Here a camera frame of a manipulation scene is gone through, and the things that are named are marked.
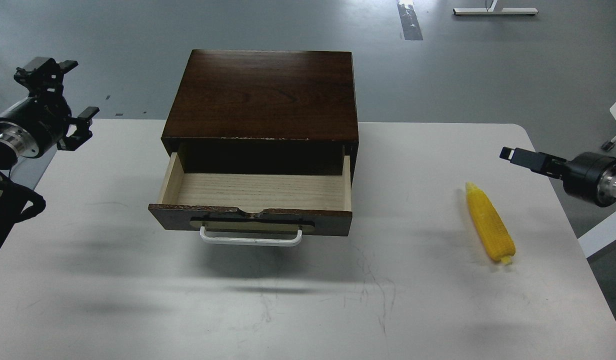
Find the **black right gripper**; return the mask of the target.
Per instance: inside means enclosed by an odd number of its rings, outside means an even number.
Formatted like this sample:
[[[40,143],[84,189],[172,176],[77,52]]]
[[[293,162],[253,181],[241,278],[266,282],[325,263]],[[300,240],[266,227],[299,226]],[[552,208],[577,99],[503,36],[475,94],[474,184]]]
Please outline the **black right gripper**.
[[[616,198],[609,190],[600,188],[604,175],[616,171],[616,157],[594,152],[583,152],[569,161],[549,153],[503,146],[498,157],[532,173],[553,179],[562,178],[564,191],[573,198],[610,207]]]

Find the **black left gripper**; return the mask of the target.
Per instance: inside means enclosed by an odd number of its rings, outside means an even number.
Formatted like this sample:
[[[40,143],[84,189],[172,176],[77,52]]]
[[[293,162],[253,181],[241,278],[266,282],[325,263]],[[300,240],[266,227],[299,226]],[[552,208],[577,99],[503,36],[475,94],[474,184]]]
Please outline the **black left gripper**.
[[[89,106],[72,117],[63,96],[64,75],[77,66],[76,60],[35,57],[16,68],[13,79],[27,89],[27,97],[0,114],[0,143],[16,157],[40,158],[54,145],[73,152],[93,137],[90,127],[100,108]]]

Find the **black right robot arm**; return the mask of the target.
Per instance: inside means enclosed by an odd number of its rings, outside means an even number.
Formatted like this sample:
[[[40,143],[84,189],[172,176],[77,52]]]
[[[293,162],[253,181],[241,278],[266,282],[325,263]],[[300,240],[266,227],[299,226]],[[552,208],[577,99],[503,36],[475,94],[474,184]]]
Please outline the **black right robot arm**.
[[[616,157],[583,152],[572,160],[504,146],[500,158],[533,173],[561,180],[564,191],[598,207],[616,203]]]

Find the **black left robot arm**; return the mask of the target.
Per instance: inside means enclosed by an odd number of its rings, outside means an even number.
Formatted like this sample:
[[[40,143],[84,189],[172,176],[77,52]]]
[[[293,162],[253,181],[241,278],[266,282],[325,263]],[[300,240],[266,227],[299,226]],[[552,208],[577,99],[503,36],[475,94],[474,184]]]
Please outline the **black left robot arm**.
[[[63,94],[64,77],[77,66],[75,60],[35,57],[14,73],[27,97],[0,112],[0,250],[16,224],[46,208],[42,195],[13,182],[8,172],[20,158],[41,158],[52,147],[75,151],[93,137],[90,127],[99,108],[73,116]]]

